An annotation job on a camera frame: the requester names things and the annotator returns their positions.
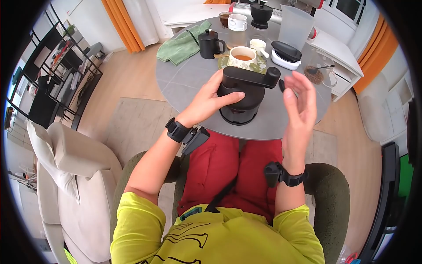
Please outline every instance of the beige sofa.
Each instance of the beige sofa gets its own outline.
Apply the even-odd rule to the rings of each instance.
[[[47,129],[57,168],[76,175],[80,204],[59,189],[38,162],[38,205],[47,240],[59,264],[69,263],[63,242],[78,262],[109,263],[110,211],[122,167],[114,153],[61,123]]]

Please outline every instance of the tea cup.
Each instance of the tea cup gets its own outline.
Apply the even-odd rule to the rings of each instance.
[[[249,47],[238,46],[230,50],[227,66],[235,66],[238,68],[258,72],[257,51]]]

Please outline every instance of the wooden floor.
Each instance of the wooden floor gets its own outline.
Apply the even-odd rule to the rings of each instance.
[[[155,79],[159,44],[143,52],[115,53],[101,65],[104,72],[79,124],[78,131],[104,142],[105,130],[120,97],[165,101]],[[337,136],[337,167],[350,186],[350,220],[345,244],[360,252],[370,231],[381,183],[381,147],[363,128],[352,91],[331,103],[316,130]]]

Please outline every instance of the yellow t-shirt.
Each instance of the yellow t-shirt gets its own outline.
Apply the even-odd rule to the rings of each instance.
[[[236,208],[206,204],[192,207],[184,221],[177,218],[161,241],[164,212],[149,200],[124,193],[117,210],[111,243],[113,264],[169,263],[324,263],[324,253],[302,205],[273,220]]]

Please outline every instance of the green chair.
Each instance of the green chair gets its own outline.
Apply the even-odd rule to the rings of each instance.
[[[120,198],[130,174],[145,153],[146,151],[138,153],[128,161],[123,168],[122,177],[117,183],[110,219],[111,240],[113,240],[113,232],[117,224],[116,212]],[[189,156],[175,157],[168,171],[164,182],[176,182],[174,201],[180,201],[182,197],[188,168]],[[349,184],[343,173],[329,164],[307,164],[306,170],[309,177],[305,182],[305,193],[315,197],[315,234],[324,250],[325,263],[335,264],[343,247],[349,224]],[[172,224],[178,217],[176,208],[177,202],[173,206]]]

